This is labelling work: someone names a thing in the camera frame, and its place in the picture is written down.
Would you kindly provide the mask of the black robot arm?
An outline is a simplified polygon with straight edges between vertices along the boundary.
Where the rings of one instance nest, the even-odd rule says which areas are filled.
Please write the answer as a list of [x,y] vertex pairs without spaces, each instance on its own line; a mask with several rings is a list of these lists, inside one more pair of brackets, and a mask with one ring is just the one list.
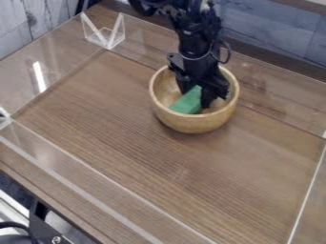
[[230,82],[219,66],[231,60],[231,46],[221,35],[221,18],[213,0],[127,0],[143,16],[157,12],[171,22],[177,36],[177,52],[167,55],[181,93],[200,87],[200,106],[209,107],[216,98],[226,99]]

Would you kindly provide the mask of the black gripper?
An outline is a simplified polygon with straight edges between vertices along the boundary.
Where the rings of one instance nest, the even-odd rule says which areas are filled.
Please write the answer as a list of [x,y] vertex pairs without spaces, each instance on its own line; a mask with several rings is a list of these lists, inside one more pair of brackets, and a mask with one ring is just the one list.
[[181,94],[185,94],[195,86],[201,87],[201,108],[209,107],[217,98],[226,99],[231,84],[221,74],[217,61],[208,54],[201,59],[185,59],[179,53],[167,55],[169,69],[176,75],[176,84]]

